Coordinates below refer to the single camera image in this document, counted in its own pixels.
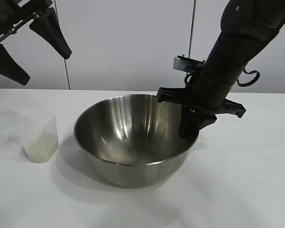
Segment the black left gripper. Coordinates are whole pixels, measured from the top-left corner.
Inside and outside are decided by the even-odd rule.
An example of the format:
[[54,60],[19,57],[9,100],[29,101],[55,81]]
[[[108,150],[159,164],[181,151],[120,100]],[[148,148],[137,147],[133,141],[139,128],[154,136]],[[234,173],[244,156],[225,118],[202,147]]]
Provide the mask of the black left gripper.
[[[0,0],[0,43],[13,35],[19,28],[34,19],[29,28],[49,43],[64,59],[72,51],[67,44],[51,0],[29,0],[22,6],[19,0]],[[30,76],[13,60],[5,47],[0,44],[0,75],[23,86]]]

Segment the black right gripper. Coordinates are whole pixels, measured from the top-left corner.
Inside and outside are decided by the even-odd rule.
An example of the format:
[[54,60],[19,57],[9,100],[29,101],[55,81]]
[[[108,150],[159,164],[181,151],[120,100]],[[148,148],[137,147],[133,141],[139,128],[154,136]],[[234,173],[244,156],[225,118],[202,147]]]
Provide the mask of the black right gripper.
[[228,76],[203,81],[201,78],[187,81],[184,88],[160,87],[157,100],[181,105],[179,136],[181,139],[193,139],[199,130],[214,124],[217,114],[233,114],[241,118],[246,109],[240,103],[226,97],[239,76]]

